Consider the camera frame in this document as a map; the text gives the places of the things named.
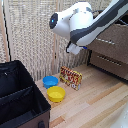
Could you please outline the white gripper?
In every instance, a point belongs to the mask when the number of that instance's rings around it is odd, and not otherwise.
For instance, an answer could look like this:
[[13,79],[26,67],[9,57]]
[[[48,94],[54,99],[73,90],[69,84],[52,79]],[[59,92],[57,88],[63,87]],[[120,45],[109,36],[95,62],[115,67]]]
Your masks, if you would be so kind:
[[67,53],[73,53],[74,55],[77,55],[81,50],[81,47],[73,44],[72,42],[69,42],[67,47],[66,47],[66,52]]

